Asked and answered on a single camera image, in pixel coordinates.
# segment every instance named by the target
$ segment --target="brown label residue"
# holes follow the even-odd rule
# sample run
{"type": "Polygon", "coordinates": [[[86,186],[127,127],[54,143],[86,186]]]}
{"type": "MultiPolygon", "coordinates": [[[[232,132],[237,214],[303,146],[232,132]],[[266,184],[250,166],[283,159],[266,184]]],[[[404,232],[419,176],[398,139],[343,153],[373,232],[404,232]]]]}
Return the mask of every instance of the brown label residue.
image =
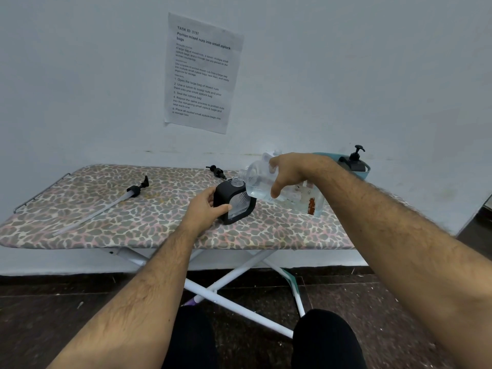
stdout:
{"type": "Polygon", "coordinates": [[[314,215],[314,207],[315,207],[314,198],[310,198],[309,199],[309,206],[307,207],[308,214],[314,215]]]}

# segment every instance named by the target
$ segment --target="person's left arm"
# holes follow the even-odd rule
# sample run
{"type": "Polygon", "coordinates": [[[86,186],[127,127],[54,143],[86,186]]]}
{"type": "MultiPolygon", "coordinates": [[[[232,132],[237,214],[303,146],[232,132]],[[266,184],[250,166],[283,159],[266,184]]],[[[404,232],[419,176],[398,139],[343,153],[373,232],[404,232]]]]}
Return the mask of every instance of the person's left arm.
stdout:
{"type": "Polygon", "coordinates": [[[159,369],[164,362],[197,236],[230,210],[215,187],[191,200],[173,234],[144,268],[78,332],[49,369],[159,369]]]}

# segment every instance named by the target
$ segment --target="clear plastic bottle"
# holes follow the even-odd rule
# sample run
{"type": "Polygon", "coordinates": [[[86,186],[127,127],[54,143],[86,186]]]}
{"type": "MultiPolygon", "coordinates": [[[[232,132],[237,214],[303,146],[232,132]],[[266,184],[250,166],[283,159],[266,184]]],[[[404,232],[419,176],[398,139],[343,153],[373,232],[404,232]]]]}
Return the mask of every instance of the clear plastic bottle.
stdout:
{"type": "Polygon", "coordinates": [[[272,158],[271,155],[264,153],[261,160],[239,171],[238,179],[245,182],[248,195],[265,202],[273,202],[287,209],[319,217],[323,211],[325,198],[319,189],[308,181],[295,186],[286,186],[278,198],[271,197],[270,190],[279,171],[277,167],[270,166],[270,158],[272,158]]]}

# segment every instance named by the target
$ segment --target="person's right arm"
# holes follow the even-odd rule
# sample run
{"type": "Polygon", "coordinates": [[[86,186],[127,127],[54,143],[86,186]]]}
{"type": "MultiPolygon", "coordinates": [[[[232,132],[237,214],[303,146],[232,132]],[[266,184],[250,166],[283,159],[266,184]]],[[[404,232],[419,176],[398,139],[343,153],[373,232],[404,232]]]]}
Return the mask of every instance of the person's right arm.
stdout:
{"type": "Polygon", "coordinates": [[[272,158],[286,185],[309,180],[354,246],[398,300],[467,368],[492,367],[492,262],[338,166],[290,153],[272,158]]]}

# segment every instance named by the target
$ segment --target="black soap dispenser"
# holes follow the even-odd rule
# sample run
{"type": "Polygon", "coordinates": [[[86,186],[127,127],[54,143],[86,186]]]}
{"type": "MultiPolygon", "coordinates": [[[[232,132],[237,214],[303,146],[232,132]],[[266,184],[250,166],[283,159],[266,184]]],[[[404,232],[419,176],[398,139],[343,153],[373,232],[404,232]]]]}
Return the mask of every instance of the black soap dispenser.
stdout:
{"type": "Polygon", "coordinates": [[[366,163],[360,160],[359,150],[365,152],[361,145],[355,145],[355,152],[353,152],[347,159],[345,156],[341,156],[338,159],[338,164],[344,167],[348,171],[352,172],[366,172],[368,171],[368,166],[366,163]]]}
{"type": "Polygon", "coordinates": [[[224,225],[237,222],[253,212],[256,198],[250,197],[246,192],[246,184],[243,180],[233,178],[221,182],[213,194],[213,206],[230,204],[231,210],[220,217],[224,225]]]}

